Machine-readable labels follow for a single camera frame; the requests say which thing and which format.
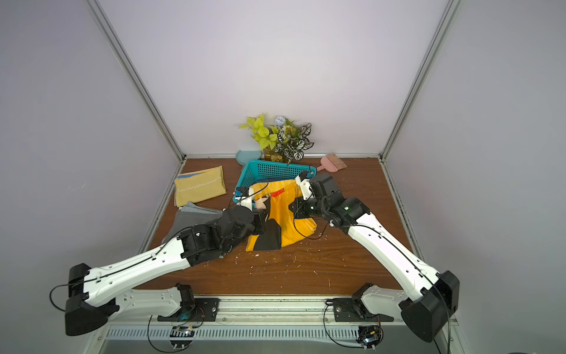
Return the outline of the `yellow black patterned pillowcase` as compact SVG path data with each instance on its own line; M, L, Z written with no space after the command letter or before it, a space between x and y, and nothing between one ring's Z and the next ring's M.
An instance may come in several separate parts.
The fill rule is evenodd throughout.
M317 223L312 218L298 219L289 206L302 202L302 191L294 180L258 182L251 188L254 201L267 212L264 233L248 238L246 252L274 251L312 236Z

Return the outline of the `plain grey pillowcase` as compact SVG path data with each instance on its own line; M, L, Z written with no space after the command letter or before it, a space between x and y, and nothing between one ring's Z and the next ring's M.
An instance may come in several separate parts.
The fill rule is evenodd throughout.
M188 203L175 214L172 227L167 236L162 240L162 244L168 242L180 230L218 219L222 213L221 209L210 209Z

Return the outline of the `mustard zigzag pillowcase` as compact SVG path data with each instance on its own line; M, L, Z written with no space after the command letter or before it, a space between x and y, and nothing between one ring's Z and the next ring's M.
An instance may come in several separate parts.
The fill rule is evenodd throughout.
M175 179L175 206L184 207L226 194L223 167L218 166L191 173L183 173Z

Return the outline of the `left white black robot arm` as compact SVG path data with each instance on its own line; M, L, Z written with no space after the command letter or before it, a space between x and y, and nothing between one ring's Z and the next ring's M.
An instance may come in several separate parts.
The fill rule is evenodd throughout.
M124 315L154 315L160 321L189 321L197 312L190 286L178 284L157 291L137 286L162 275L224 258L248 237L264 230L266 212L232 206L220 217L178 230L163 245L124 261L91 268L85 263L69 271L65 331L79 336Z

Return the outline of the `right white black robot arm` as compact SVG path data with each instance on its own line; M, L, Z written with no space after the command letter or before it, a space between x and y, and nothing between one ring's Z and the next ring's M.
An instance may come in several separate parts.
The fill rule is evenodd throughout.
M404 323L421 340L432 342L458 309L458 277L419 259L360 199L345 198L330 174L308 178L301 173L295 183L301 195L288 206L294 218L321 217L363 246L404 290L406 298L397 303Z

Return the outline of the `teal plastic basket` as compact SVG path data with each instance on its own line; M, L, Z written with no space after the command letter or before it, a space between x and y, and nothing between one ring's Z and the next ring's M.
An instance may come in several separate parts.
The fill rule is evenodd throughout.
M285 164L281 162L269 162L265 160L253 160L248 162L241 172L235 188L233 202L237 203L242 195L237 191L240 187L250 187L258 182L282 181L296 178L299 174L307 171L307 177L312 178L317 174L316 168L307 165Z

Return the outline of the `pink hand brush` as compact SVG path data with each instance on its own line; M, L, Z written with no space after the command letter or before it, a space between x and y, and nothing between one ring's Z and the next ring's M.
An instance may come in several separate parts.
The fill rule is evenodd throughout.
M330 154L323 156L320 160L320 165L317 167L317 171L327 171L328 173L336 173L347 168L347 165L342 161L337 155Z

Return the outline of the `teal dustpan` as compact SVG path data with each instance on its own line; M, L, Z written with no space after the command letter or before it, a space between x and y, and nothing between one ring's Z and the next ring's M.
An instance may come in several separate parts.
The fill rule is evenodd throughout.
M262 157L262 151L260 150L239 150L236 154L237 162L246 166L249 162L259 160Z

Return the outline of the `artificial green plant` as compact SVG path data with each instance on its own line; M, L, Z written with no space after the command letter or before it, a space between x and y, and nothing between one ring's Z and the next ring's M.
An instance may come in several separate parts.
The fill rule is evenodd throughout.
M310 122L296 125L284 116L276 116L274 122L268 124L265 119L265 114L246 117L246 122L239 129L249 132L259 150L271 162L283 162L288 165L299 162L305 157L305 152L314 147L315 143L310 140Z

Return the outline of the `left circuit board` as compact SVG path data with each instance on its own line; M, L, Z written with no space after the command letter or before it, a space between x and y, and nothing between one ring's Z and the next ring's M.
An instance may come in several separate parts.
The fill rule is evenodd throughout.
M174 352L187 349L194 340L195 329L190 326L173 326L169 335L169 341Z

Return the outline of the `circuit board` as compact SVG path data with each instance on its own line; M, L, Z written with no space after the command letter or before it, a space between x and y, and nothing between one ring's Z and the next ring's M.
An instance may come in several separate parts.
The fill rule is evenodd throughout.
M173 326L169 335L169 341L174 352L187 349L194 340L195 329L190 326Z
M372 351L376 351L377 346L382 342L383 338L383 329L379 325L358 327L356 342L361 345L364 350L371 349Z

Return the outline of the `right circuit board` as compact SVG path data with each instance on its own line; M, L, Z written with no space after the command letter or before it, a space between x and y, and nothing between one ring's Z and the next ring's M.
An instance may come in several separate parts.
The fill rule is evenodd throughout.
M361 345L364 350L371 349L372 351L376 351L377 346L382 342L383 338L383 329L379 325L358 327L356 342Z

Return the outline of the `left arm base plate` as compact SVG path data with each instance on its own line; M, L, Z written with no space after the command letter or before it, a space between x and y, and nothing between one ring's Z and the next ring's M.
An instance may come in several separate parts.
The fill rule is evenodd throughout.
M187 310L181 308L172 316L157 316L158 322L214 322L217 318L219 298L205 297L195 299L195 308Z

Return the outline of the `aluminium front rail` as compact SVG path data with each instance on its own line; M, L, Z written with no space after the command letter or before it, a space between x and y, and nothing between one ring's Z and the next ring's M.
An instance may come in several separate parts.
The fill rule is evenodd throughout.
M329 307L330 320L335 322L330 300L325 296L196 296L196 298L219 298L221 300L217 318L214 322L249 321L249 322L300 322L317 321L323 316L325 307ZM114 298L119 310L108 317L112 322L141 322L147 319L157 320L157 316L172 316L181 308L193 310L195 299L184 301L181 292L176 289L166 290L130 290ZM385 314L401 321L400 304L405 300L401 291L372 289L369 306L372 314Z

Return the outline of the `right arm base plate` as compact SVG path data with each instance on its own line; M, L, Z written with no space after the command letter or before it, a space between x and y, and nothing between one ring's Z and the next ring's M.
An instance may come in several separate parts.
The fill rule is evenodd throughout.
M394 322L393 317L370 313L361 301L352 298L334 298L330 303L336 322Z

